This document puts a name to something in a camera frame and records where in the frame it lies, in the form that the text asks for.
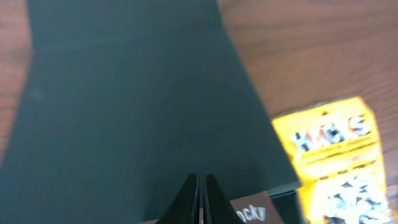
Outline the brown chocolate stick box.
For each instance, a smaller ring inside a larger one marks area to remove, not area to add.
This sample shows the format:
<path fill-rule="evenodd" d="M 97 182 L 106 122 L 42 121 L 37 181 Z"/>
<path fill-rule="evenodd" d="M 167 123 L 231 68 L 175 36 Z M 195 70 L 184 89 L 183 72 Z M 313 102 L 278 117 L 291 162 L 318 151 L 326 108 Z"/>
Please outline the brown chocolate stick box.
<path fill-rule="evenodd" d="M 236 217 L 244 224 L 284 224 L 266 191 L 230 201 Z"/>

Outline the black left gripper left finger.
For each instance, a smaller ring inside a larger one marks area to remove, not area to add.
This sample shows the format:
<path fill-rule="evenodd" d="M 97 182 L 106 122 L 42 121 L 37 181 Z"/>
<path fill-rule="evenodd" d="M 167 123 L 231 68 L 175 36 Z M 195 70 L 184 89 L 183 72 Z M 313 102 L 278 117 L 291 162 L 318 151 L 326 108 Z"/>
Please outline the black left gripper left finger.
<path fill-rule="evenodd" d="M 199 223 L 199 178 L 196 174 L 187 177 L 167 211 L 155 224 Z"/>

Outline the yellow Hacks candy bag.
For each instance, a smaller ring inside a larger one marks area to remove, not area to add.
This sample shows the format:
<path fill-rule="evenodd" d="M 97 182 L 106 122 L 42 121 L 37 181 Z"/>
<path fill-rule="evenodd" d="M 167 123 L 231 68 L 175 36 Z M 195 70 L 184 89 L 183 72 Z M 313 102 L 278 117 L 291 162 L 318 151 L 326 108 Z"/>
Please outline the yellow Hacks candy bag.
<path fill-rule="evenodd" d="M 360 96 L 321 103 L 272 120 L 300 179 L 307 223 L 391 224 L 376 117 Z"/>

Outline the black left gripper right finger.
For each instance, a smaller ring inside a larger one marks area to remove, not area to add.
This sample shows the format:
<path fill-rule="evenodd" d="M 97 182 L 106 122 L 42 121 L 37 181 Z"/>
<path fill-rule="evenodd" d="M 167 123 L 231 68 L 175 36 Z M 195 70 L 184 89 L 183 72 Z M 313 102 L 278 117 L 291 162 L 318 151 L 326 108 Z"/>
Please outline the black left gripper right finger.
<path fill-rule="evenodd" d="M 206 176 L 204 191 L 204 224 L 244 224 L 214 175 Z"/>

